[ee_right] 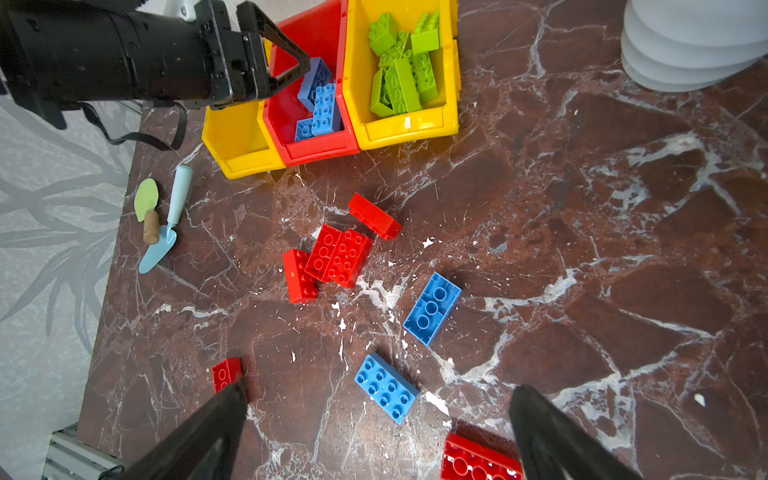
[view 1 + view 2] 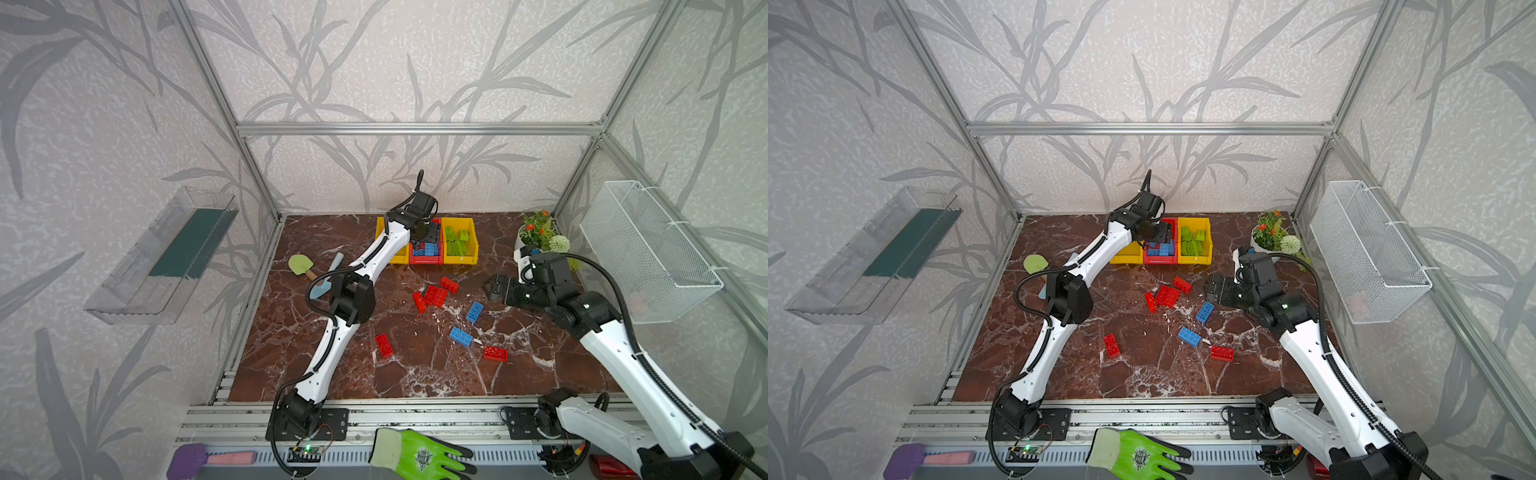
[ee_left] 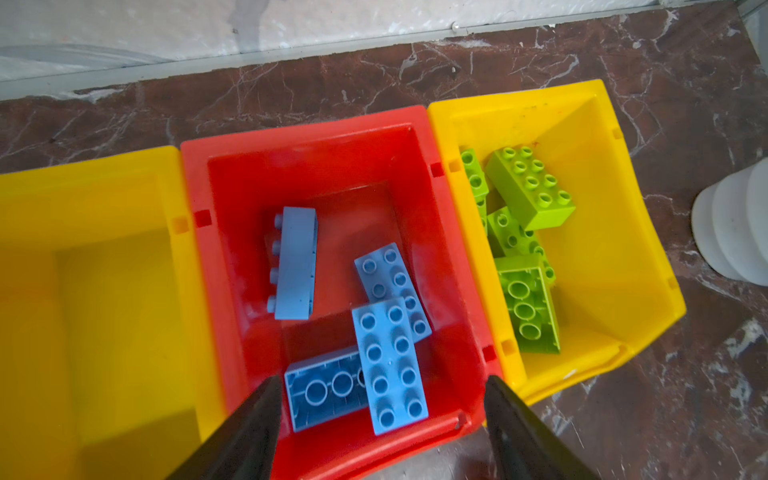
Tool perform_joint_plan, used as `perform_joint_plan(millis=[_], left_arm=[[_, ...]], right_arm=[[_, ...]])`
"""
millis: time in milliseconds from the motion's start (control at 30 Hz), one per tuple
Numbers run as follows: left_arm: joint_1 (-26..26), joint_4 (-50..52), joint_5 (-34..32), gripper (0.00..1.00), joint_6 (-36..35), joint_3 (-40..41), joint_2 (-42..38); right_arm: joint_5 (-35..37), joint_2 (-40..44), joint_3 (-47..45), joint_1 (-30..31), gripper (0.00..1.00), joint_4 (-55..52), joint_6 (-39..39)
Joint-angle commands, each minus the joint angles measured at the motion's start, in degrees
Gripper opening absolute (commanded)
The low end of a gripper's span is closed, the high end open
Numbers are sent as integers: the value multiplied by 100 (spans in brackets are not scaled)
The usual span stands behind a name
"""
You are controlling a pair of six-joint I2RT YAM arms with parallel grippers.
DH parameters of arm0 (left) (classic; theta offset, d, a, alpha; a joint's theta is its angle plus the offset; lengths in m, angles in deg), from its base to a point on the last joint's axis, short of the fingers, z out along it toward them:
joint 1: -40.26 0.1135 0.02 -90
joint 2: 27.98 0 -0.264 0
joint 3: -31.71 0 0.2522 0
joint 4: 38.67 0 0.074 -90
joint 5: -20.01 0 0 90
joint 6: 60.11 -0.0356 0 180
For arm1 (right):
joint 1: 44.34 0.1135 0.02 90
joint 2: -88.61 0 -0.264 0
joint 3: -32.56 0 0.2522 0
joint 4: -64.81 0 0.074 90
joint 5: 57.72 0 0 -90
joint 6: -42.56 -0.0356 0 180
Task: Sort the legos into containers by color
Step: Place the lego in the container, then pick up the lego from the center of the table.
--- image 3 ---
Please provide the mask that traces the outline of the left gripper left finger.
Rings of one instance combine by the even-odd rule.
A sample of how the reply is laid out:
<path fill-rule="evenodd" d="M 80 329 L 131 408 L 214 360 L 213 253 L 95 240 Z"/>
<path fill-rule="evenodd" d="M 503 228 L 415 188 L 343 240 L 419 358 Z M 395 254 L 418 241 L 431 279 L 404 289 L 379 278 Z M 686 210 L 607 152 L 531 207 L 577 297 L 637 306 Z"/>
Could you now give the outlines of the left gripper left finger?
<path fill-rule="evenodd" d="M 268 479 L 281 423 L 282 380 L 263 381 L 169 477 Z"/>

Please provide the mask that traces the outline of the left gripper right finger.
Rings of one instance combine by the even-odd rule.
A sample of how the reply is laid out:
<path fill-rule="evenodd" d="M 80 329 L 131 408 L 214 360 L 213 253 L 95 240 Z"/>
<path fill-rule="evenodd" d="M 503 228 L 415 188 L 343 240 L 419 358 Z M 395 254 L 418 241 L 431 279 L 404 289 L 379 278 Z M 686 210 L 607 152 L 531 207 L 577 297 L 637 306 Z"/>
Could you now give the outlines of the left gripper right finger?
<path fill-rule="evenodd" d="M 598 477 L 496 375 L 487 379 L 484 410 L 501 479 Z"/>

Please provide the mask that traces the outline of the blue lego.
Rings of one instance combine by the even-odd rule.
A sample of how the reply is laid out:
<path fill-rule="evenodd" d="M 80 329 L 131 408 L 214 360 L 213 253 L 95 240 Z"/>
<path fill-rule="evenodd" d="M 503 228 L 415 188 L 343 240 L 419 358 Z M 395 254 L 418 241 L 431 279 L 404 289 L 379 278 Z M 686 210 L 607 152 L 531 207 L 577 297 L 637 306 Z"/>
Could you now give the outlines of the blue lego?
<path fill-rule="evenodd" d="M 371 303 L 402 297 L 413 338 L 432 334 L 416 288 L 396 243 L 390 243 L 354 260 L 355 268 Z"/>
<path fill-rule="evenodd" d="M 275 216 L 280 238 L 271 251 L 278 266 L 270 270 L 276 293 L 267 311 L 276 320 L 309 320 L 314 308 L 318 220 L 313 208 L 284 207 Z"/>
<path fill-rule="evenodd" d="M 284 382 L 294 432 L 368 406 L 360 354 L 354 346 L 290 365 Z"/>
<path fill-rule="evenodd" d="M 351 311 L 374 433 L 429 417 L 405 301 L 391 298 Z"/>

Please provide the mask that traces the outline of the green lego tall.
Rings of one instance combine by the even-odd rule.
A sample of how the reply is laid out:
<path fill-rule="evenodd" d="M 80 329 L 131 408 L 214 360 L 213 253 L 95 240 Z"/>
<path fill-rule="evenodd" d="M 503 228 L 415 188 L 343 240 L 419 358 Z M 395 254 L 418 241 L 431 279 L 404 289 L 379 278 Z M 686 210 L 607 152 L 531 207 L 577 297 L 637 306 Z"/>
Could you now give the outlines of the green lego tall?
<path fill-rule="evenodd" d="M 532 230 L 523 229 L 508 207 L 490 213 L 486 220 L 488 241 L 494 258 L 537 254 L 543 261 L 547 283 L 555 283 L 555 270 L 538 236 Z"/>

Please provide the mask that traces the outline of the green lego top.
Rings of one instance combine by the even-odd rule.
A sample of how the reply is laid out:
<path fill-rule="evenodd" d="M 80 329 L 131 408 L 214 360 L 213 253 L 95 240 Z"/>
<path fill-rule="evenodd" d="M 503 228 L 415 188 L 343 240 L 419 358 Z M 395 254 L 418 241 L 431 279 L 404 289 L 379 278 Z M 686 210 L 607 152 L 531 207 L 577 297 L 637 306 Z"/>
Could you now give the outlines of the green lego top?
<path fill-rule="evenodd" d="M 525 230 L 559 227 L 576 209 L 572 195 L 528 145 L 493 151 L 485 173 Z"/>

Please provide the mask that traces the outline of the green lego small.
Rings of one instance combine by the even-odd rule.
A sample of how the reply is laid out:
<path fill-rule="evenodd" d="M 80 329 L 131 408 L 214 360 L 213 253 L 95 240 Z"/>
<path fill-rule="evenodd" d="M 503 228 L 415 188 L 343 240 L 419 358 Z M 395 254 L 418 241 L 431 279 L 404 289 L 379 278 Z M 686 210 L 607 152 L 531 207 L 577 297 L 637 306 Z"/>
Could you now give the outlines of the green lego small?
<path fill-rule="evenodd" d="M 489 187 L 485 173 L 474 149 L 463 150 L 461 152 L 461 162 L 471 187 L 481 224 L 485 233 L 488 233 L 486 198 L 489 194 Z"/>

